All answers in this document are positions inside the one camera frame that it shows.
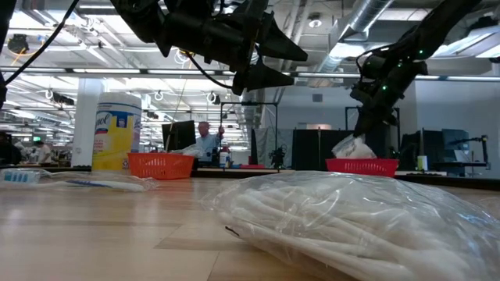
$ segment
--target computer monitor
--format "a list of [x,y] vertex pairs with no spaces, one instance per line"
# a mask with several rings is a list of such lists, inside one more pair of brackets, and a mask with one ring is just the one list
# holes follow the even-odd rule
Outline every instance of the computer monitor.
[[450,130],[443,129],[443,139],[445,140],[445,150],[468,151],[470,150],[469,142],[461,142],[469,139],[469,133],[465,130]]
[[415,170],[418,166],[416,159],[420,154],[420,131],[403,135],[399,153],[398,168],[403,171]]
[[[195,121],[175,122],[174,124],[163,124],[163,146],[166,151],[184,149],[196,144]],[[170,136],[168,147],[166,141]]]

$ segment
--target wooden tabletop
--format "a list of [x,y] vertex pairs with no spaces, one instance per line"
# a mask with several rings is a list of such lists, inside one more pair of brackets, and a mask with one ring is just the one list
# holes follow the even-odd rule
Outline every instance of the wooden tabletop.
[[[224,181],[146,193],[0,189],[2,281],[318,280],[232,237],[203,208]],[[500,193],[448,190],[500,217]]]

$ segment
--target black partition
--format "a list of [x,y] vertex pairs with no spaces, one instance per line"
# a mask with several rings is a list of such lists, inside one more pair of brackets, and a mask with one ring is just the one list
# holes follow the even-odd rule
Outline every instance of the black partition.
[[[390,144],[389,128],[378,129],[366,135],[366,144],[378,158],[386,158]],[[292,168],[326,171],[326,160],[334,157],[332,148],[352,133],[351,130],[294,130]]]
[[298,171],[320,170],[320,142],[317,130],[294,130],[291,167]]

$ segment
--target red object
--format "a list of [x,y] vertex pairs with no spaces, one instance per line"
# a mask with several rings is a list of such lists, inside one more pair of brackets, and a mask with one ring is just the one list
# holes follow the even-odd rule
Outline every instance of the red object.
[[240,169],[265,169],[264,165],[241,165]]
[[367,176],[394,177],[398,164],[396,159],[327,159],[329,172]]
[[194,156],[171,153],[129,153],[132,176],[156,180],[177,180],[191,177]]

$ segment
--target white column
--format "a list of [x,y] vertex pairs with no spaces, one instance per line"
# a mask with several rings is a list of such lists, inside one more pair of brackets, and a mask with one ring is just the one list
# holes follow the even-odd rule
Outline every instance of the white column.
[[73,156],[71,166],[92,165],[95,113],[99,96],[105,91],[104,80],[80,78],[75,115]]

